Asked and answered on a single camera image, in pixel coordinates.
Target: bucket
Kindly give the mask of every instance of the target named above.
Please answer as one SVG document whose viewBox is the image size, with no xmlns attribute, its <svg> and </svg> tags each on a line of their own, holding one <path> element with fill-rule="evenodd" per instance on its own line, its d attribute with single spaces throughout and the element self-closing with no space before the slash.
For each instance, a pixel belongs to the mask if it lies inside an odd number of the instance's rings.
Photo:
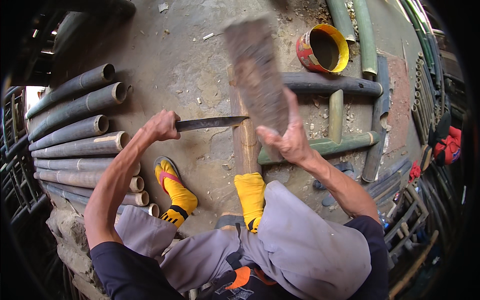
<svg viewBox="0 0 480 300">
<path fill-rule="evenodd" d="M 297 40 L 297 56 L 312 72 L 340 72 L 348 63 L 348 45 L 333 26 L 318 24 Z"/>
</svg>

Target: concrete floor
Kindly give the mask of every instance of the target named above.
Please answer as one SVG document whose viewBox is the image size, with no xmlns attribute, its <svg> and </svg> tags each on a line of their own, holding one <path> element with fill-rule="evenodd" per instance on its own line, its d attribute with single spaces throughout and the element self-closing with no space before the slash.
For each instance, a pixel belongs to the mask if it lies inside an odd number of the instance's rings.
<svg viewBox="0 0 480 300">
<path fill-rule="evenodd" d="M 183 120 L 229 115 L 229 60 L 223 37 L 219 34 L 223 22 L 232 17 L 270 12 L 273 30 L 277 34 L 274 43 L 279 69 L 284 72 L 306 71 L 297 59 L 294 45 L 297 38 L 316 25 L 317 21 L 308 16 L 308 13 L 304 17 L 297 16 L 294 9 L 302 8 L 302 4 L 318 7 L 316 1 L 169 1 L 168 10 L 162 13 L 158 11 L 158 4 L 163 3 L 163 0 L 132 2 L 137 8 L 132 19 L 119 26 L 94 28 L 90 25 L 89 30 L 84 32 L 83 39 L 75 41 L 68 51 L 57 57 L 52 72 L 52 86 L 55 87 L 98 65 L 112 63 L 115 66 L 116 79 L 131 84 L 133 92 L 123 104 L 99 112 L 110 118 L 110 131 L 124 130 L 133 136 L 150 117 L 162 109 L 176 111 Z M 413 27 L 401 13 L 397 1 L 367 0 L 367 3 L 378 50 L 403 58 L 403 44 L 409 82 L 413 86 L 415 59 L 420 50 Z M 166 29 L 170 34 L 162 38 Z M 202 37 L 209 33 L 216 35 L 203 41 Z M 358 43 L 350 46 L 352 61 L 342 75 L 361 77 L 359 52 Z M 320 102 L 319 108 L 313 104 L 313 98 Z M 404 100 L 409 106 L 410 101 L 413 102 L 413 91 Z M 328 98 L 310 95 L 299 97 L 299 101 L 300 112 L 308 123 L 305 125 L 307 133 L 311 133 L 310 123 L 314 124 L 314 132 L 326 128 L 328 120 L 324 120 L 319 113 L 323 114 L 324 109 L 328 108 Z M 344 102 L 351 104 L 350 114 L 356 116 L 350 124 L 351 128 L 370 130 L 372 99 L 346 95 Z M 34 118 L 31 126 L 35 126 L 47 114 Z M 398 159 L 404 151 L 408 152 L 412 160 L 420 157 L 420 144 L 409 111 L 402 112 L 399 116 L 409 119 L 402 123 L 402 126 L 408 127 L 403 128 L 408 131 L 405 141 L 407 146 L 385 155 L 381 170 Z M 389 125 L 393 128 L 396 126 L 395 123 Z M 165 211 L 171 201 L 157 184 L 152 163 L 159 155 L 169 156 L 176 162 L 185 184 L 199 200 L 198 208 L 180 228 L 183 234 L 192 235 L 212 229 L 222 212 L 241 212 L 233 184 L 235 169 L 226 171 L 222 168 L 225 163 L 234 165 L 235 158 L 231 157 L 232 154 L 230 128 L 184 132 L 179 141 L 156 142 L 151 145 L 141 159 L 140 175 L 145 180 L 145 190 L 150 194 L 150 199 Z M 366 151 L 361 149 L 328 158 L 332 164 L 339 160 L 351 161 L 360 175 L 365 157 Z M 314 191 L 311 185 L 314 178 L 298 167 L 291 164 L 267 166 L 264 168 L 264 178 L 266 182 L 279 180 L 285 184 L 320 216 L 339 223 L 348 221 L 348 216 L 341 209 L 329 209 L 321 205 L 325 192 Z"/>
</svg>

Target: black t-shirt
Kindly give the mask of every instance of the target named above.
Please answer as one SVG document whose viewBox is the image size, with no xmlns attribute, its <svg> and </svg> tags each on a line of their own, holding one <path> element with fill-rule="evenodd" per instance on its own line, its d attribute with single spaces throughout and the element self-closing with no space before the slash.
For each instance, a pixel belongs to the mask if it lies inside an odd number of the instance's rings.
<svg viewBox="0 0 480 300">
<path fill-rule="evenodd" d="M 360 216 L 345 226 L 360 231 L 370 248 L 372 271 L 350 299 L 384 300 L 388 296 L 387 248 L 383 229 L 369 216 Z M 113 299 L 184 299 L 167 281 L 158 262 L 140 255 L 122 244 L 103 242 L 90 251 L 95 271 L 103 283 L 107 294 Z M 249 266 L 252 274 L 255 265 Z M 271 284 L 268 278 L 259 280 L 253 275 L 247 285 L 239 289 L 225 289 L 235 281 L 236 273 L 225 273 L 201 295 L 202 299 L 228 299 L 236 292 L 247 293 L 249 300 L 296 299 L 279 284 Z"/>
</svg>

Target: flip-flop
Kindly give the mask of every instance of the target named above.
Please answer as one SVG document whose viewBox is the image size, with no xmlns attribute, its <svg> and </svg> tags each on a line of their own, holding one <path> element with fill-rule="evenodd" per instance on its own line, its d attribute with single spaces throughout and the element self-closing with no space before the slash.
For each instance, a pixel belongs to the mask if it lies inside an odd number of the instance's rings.
<svg viewBox="0 0 480 300">
<path fill-rule="evenodd" d="M 165 189 L 165 185 L 163 183 L 163 181 L 165 180 L 165 177 L 166 178 L 170 178 L 176 182 L 178 182 L 179 184 L 181 184 L 184 188 L 187 189 L 187 187 L 185 187 L 185 185 L 183 184 L 183 181 L 181 180 L 181 176 L 180 176 L 180 172 L 177 168 L 177 166 L 175 165 L 175 163 L 168 157 L 166 156 L 159 156 L 157 157 L 157 159 L 153 162 L 153 170 L 155 172 L 155 168 L 157 166 L 160 166 L 161 167 L 161 162 L 162 160 L 166 160 L 167 162 L 170 163 L 170 165 L 172 166 L 173 170 L 175 171 L 175 174 L 177 175 L 176 177 L 168 172 L 165 172 L 164 170 L 162 170 L 160 172 L 160 175 L 158 176 L 158 182 L 160 182 L 160 185 L 162 186 L 162 189 L 165 191 L 165 193 L 167 193 L 168 196 L 170 196 L 170 194 L 167 192 L 167 190 Z"/>
</svg>

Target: red cloth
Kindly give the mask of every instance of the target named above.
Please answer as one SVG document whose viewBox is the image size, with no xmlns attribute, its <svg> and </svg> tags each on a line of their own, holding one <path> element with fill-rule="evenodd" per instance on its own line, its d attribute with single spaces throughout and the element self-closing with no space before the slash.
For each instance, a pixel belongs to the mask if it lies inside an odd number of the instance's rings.
<svg viewBox="0 0 480 300">
<path fill-rule="evenodd" d="M 450 165 L 460 157 L 460 141 L 462 140 L 462 131 L 453 126 L 448 130 L 448 136 L 442 140 L 445 145 L 437 143 L 433 149 L 433 157 L 437 159 L 438 154 L 445 150 L 445 164 Z"/>
<path fill-rule="evenodd" d="M 408 182 L 412 182 L 416 177 L 420 177 L 420 166 L 417 166 L 417 160 L 413 162 L 412 170 L 410 170 L 410 179 Z"/>
</svg>

